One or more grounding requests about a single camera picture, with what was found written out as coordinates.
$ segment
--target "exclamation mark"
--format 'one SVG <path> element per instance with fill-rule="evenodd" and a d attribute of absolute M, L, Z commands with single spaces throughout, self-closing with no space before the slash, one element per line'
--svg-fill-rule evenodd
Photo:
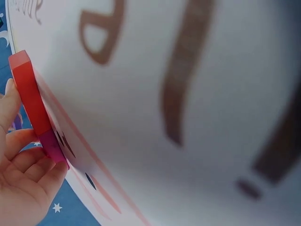
<path fill-rule="evenodd" d="M 268 183 L 276 186 L 296 165 L 301 156 L 301 84 L 297 88 L 286 114 L 275 134 L 259 155 L 252 170 Z M 237 181 L 239 189 L 253 199 L 261 198 L 261 191 L 245 179 Z"/>

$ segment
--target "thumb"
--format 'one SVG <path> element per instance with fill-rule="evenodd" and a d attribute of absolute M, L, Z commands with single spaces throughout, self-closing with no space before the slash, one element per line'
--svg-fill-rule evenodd
<path fill-rule="evenodd" d="M 7 133 L 18 114 L 20 106 L 21 98 L 16 89 L 15 82 L 9 79 L 5 88 L 5 96 L 0 99 L 0 136 Z"/>

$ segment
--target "blue fabric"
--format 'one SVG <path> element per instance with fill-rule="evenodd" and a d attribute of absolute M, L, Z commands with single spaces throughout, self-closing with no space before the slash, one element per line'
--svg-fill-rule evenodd
<path fill-rule="evenodd" d="M 1 31 L 7 31 L 7 22 L 5 17 L 5 0 L 0 0 L 0 16 L 2 16 L 3 26 Z M 12 78 L 8 57 L 11 55 L 10 45 L 7 46 L 5 38 L 0 36 L 0 93 L 4 94 L 5 85 L 9 78 Z M 23 128 L 31 128 L 31 124 L 26 116 L 25 110 L 22 107 L 20 113 L 23 118 Z M 34 144 L 29 144 L 26 148 L 33 147 Z M 55 211 L 53 207 L 59 206 L 60 211 Z M 77 195 L 71 189 L 67 181 L 65 180 L 60 191 L 54 198 L 47 216 L 39 226 L 99 226 L 100 224 L 94 219 L 87 208 L 78 199 Z"/>

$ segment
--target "dark mark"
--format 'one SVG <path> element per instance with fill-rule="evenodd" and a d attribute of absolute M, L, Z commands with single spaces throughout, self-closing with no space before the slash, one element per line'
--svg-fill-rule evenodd
<path fill-rule="evenodd" d="M 251 183 L 243 179 L 239 179 L 237 181 L 237 186 L 245 195 L 249 196 L 250 198 L 255 200 L 259 200 L 261 198 L 261 192 Z"/>
<path fill-rule="evenodd" d="M 96 190 L 96 187 L 95 187 L 95 185 L 94 185 L 92 179 L 89 177 L 89 175 L 88 175 L 87 173 L 85 173 L 85 175 L 86 175 L 88 181 L 90 182 L 90 184 L 92 185 L 92 187 Z"/>

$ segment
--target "brown lettering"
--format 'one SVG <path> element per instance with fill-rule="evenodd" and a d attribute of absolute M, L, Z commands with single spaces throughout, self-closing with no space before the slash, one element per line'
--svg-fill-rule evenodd
<path fill-rule="evenodd" d="M 29 18 L 32 18 L 32 5 L 33 5 L 33 0 L 28 0 L 28 8 L 27 8 L 27 13 Z"/>
<path fill-rule="evenodd" d="M 18 7 L 17 10 L 20 12 L 20 4 L 21 4 L 21 0 L 18 1 Z"/>
<path fill-rule="evenodd" d="M 187 89 L 205 45 L 215 0 L 189 0 L 162 89 L 161 110 L 167 136 L 183 145 L 182 120 Z"/>
<path fill-rule="evenodd" d="M 24 0 L 23 7 L 22 7 L 22 12 L 23 12 L 24 15 L 25 15 L 25 12 L 26 12 L 26 4 L 27 4 L 27 0 Z"/>
<path fill-rule="evenodd" d="M 39 3 L 39 0 L 37 0 L 37 5 L 36 5 L 36 12 L 35 12 L 35 16 L 36 16 L 36 20 L 39 24 L 42 24 L 41 20 L 38 19 L 37 17 L 37 11 L 42 7 L 42 4 L 43 4 L 43 0 L 40 0 L 40 3 Z"/>
<path fill-rule="evenodd" d="M 121 25 L 124 19 L 125 0 L 113 0 L 115 2 L 114 11 L 111 16 L 89 12 L 83 10 L 80 16 L 79 36 L 88 55 L 98 64 L 105 65 L 109 63 L 112 53 L 116 47 L 120 34 Z M 97 52 L 92 52 L 85 41 L 84 30 L 88 25 L 94 25 L 108 32 L 108 37 L 104 46 Z"/>

